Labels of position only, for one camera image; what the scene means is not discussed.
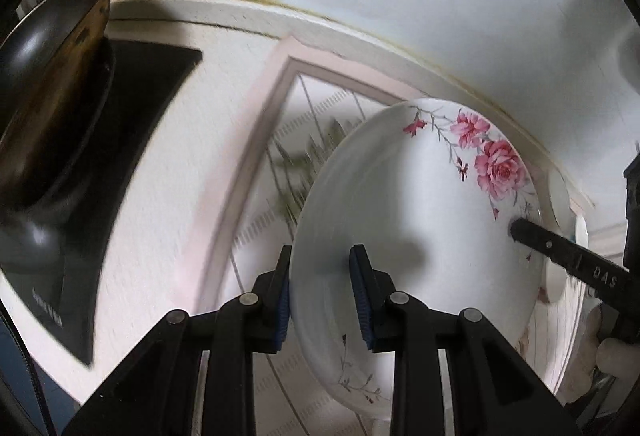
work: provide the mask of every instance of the wok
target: wok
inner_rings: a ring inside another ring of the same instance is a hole
[[[2,209],[50,194],[95,125],[85,88],[109,8],[110,0],[44,0],[0,46]]]

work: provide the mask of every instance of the induction cooktop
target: induction cooktop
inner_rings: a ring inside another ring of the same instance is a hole
[[[129,180],[151,133],[202,52],[111,41],[113,84],[94,133],[74,164],[82,182],[63,216],[0,222],[0,268],[38,321],[90,364],[100,269]]]

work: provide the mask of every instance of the floral plate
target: floral plate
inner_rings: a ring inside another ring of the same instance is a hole
[[[516,345],[543,266],[508,235],[522,216],[540,221],[527,169],[475,111],[426,98],[356,129],[318,175],[291,258],[291,313],[318,381],[343,405],[390,417],[394,355],[362,340],[348,265],[356,243],[396,288],[432,309],[476,307]]]

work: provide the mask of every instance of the metal screw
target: metal screw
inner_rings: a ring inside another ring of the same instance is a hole
[[[409,296],[403,291],[395,291],[390,296],[391,302],[394,304],[407,304],[409,302]]]
[[[476,308],[467,308],[462,314],[465,316],[465,319],[471,322],[479,322],[482,320],[482,314],[480,310]]]
[[[166,315],[166,321],[169,324],[180,324],[182,321],[184,321],[185,317],[186,317],[186,314],[184,313],[184,311],[182,311],[182,310],[171,310]]]
[[[244,304],[245,306],[251,306],[258,302],[258,296],[253,292],[243,293],[240,296],[240,304]]]

